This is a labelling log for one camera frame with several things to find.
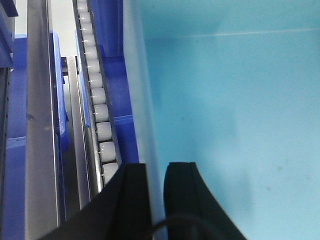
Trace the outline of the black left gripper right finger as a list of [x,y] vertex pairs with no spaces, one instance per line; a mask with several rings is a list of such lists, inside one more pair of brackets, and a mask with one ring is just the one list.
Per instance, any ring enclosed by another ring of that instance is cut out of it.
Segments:
[[166,217],[184,218],[167,227],[170,240],[246,239],[210,192],[194,162],[171,162],[163,190]]

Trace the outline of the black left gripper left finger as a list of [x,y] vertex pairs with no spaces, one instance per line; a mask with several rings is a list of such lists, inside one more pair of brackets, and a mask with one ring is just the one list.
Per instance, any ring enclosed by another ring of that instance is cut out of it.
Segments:
[[102,191],[44,240],[150,240],[146,166],[122,165]]

